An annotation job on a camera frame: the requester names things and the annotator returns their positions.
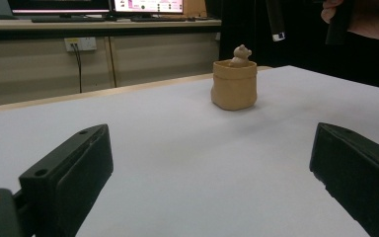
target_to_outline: plush toy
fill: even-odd
[[[236,47],[233,51],[234,57],[229,62],[231,67],[246,67],[249,65],[248,57],[252,55],[252,52],[248,50],[243,44]]]

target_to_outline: finger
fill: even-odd
[[[337,8],[326,8],[322,11],[321,17],[326,23],[331,22],[331,18],[335,15],[337,12]]]
[[[342,2],[343,0],[326,0],[325,2],[323,2],[323,8],[334,8],[342,4]]]

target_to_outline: computer monitor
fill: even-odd
[[[183,14],[184,0],[112,0],[116,15],[150,16]]]
[[[15,16],[100,15],[110,11],[110,0],[8,0]]]

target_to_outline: keyboard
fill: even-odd
[[[130,18],[131,22],[184,22],[187,18]]]
[[[33,23],[92,23],[104,21],[104,18],[32,18]]]

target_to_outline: tan pouch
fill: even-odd
[[[211,101],[223,110],[237,111],[252,106],[257,100],[257,64],[230,67],[230,60],[213,64],[214,84]]]

